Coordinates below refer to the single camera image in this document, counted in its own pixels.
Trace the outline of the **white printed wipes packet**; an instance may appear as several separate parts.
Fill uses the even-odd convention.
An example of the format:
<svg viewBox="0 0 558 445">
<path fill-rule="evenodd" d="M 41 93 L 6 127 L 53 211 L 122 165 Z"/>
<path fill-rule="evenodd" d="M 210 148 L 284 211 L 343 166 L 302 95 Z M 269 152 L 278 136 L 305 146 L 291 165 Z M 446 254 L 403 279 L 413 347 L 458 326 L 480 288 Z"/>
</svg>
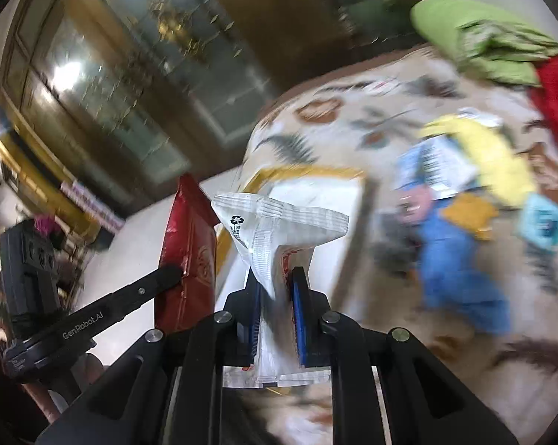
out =
<svg viewBox="0 0 558 445">
<path fill-rule="evenodd" d="M 224 385 L 256 389 L 328 382 L 329 367 L 306 369 L 299 362 L 288 276 L 297 266 L 309 268 L 316 247 L 344 237 L 348 216 L 250 193 L 220 193 L 212 207 L 262 286 L 254 364 L 226 367 Z"/>
</svg>

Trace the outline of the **red snack packet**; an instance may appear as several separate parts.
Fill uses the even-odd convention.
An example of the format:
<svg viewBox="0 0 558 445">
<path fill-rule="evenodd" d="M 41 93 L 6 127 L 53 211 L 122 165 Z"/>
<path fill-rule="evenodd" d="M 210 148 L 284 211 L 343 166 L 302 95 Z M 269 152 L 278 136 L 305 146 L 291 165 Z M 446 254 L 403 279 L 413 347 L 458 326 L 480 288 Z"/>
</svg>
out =
<svg viewBox="0 0 558 445">
<path fill-rule="evenodd" d="M 180 176 L 159 264 L 176 265 L 183 276 L 179 285 L 155 298 L 155 326 L 164 333 L 188 330 L 214 312 L 219 223 L 194 177 Z"/>
</svg>

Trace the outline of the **yellow towel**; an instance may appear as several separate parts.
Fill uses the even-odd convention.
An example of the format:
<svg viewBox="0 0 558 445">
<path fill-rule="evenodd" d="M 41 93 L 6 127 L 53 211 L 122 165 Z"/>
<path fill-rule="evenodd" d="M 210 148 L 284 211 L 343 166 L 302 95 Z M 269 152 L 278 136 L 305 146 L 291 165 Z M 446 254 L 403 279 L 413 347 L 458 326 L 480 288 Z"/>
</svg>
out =
<svg viewBox="0 0 558 445">
<path fill-rule="evenodd" d="M 444 115 L 426 123 L 421 138 L 451 136 L 477 166 L 480 183 L 509 208 L 522 208 L 536 192 L 527 160 L 515 154 L 501 133 L 465 116 Z"/>
</svg>

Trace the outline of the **white tray yellow rim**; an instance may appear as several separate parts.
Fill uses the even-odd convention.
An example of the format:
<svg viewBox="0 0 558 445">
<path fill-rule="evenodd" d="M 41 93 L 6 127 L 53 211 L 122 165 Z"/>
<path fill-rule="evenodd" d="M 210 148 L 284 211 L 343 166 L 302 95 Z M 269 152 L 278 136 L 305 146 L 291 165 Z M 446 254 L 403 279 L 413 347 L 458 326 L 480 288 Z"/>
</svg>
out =
<svg viewBox="0 0 558 445">
<path fill-rule="evenodd" d="M 333 295 L 365 194 L 365 173 L 301 166 L 260 170 L 240 192 L 220 192 L 212 206 L 217 235 L 216 309 L 248 276 L 262 287 L 254 363 L 228 366 L 227 388 L 296 387 L 328 382 L 330 371 L 304 367 L 297 351 L 288 274 L 304 269 L 310 287 Z"/>
</svg>

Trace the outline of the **blue fluffy cloth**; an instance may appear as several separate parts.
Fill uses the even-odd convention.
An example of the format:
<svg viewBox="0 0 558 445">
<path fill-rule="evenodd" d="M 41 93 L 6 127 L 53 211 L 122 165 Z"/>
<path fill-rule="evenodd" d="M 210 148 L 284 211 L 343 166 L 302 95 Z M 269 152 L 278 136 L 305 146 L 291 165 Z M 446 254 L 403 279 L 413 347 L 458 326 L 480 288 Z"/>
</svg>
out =
<svg viewBox="0 0 558 445">
<path fill-rule="evenodd" d="M 509 333 L 509 302 L 499 286 L 475 267 L 476 240 L 440 215 L 451 203 L 437 200 L 419 225 L 418 272 L 424 306 L 456 312 L 478 333 Z"/>
</svg>

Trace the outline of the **orange small cloth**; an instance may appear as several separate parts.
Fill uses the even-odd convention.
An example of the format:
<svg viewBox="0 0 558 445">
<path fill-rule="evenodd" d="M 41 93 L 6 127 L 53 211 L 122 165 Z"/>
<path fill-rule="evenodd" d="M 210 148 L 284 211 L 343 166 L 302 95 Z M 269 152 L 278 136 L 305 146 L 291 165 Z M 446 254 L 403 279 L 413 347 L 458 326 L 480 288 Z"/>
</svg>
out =
<svg viewBox="0 0 558 445">
<path fill-rule="evenodd" d="M 449 206 L 440 211 L 444 220 L 479 241 L 492 239 L 491 222 L 498 214 L 494 205 L 473 193 L 458 194 Z"/>
</svg>

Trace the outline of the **leaf pattern beige blanket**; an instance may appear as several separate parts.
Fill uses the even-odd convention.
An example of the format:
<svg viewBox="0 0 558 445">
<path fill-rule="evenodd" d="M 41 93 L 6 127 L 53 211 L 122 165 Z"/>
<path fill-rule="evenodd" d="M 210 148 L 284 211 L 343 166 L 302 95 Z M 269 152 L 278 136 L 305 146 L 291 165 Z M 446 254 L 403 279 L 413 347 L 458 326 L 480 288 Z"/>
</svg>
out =
<svg viewBox="0 0 558 445">
<path fill-rule="evenodd" d="M 523 89 L 433 47 L 304 82 L 266 106 L 239 188 L 349 218 L 309 284 L 403 327 L 522 444 L 558 429 L 558 149 Z"/>
</svg>

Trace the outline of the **blue white tissue packet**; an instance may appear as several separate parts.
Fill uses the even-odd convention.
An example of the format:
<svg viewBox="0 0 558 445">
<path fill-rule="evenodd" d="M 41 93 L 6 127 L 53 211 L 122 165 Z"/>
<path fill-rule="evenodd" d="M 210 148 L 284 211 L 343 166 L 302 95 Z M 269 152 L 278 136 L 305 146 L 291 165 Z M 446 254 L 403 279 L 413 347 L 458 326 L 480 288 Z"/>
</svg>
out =
<svg viewBox="0 0 558 445">
<path fill-rule="evenodd" d="M 478 179 L 478 167 L 444 135 L 421 141 L 396 162 L 396 189 L 426 185 L 436 200 L 453 198 Z"/>
</svg>

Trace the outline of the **teal small packet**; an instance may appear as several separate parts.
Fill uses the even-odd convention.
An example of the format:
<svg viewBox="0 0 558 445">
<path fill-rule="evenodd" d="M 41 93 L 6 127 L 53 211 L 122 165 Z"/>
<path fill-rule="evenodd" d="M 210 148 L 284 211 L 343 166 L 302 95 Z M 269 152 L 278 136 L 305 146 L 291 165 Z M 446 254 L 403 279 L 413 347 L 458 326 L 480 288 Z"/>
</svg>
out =
<svg viewBox="0 0 558 445">
<path fill-rule="evenodd" d="M 540 194 L 529 194 L 520 212 L 518 233 L 529 244 L 556 253 L 558 250 L 557 203 Z"/>
</svg>

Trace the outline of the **wooden glass cabinet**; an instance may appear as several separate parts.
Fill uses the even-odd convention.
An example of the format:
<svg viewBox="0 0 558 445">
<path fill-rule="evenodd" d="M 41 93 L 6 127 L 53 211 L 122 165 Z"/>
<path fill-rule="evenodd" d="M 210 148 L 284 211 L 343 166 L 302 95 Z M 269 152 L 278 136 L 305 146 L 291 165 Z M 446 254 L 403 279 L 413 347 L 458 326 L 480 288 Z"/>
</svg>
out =
<svg viewBox="0 0 558 445">
<path fill-rule="evenodd" d="M 0 180 L 22 214 L 106 233 L 183 173 L 236 167 L 293 85 L 419 41 L 420 0 L 16 0 L 0 69 Z"/>
</svg>

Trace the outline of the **green folded quilt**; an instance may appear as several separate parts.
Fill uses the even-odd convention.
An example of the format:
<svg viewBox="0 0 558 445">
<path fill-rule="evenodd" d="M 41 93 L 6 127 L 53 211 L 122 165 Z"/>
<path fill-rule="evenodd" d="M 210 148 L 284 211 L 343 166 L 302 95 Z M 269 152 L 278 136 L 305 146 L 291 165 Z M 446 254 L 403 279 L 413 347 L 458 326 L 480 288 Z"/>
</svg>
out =
<svg viewBox="0 0 558 445">
<path fill-rule="evenodd" d="M 539 85 L 535 66 L 558 55 L 558 42 L 521 17 L 477 0 L 422 0 L 418 34 L 470 75 L 501 85 Z"/>
</svg>

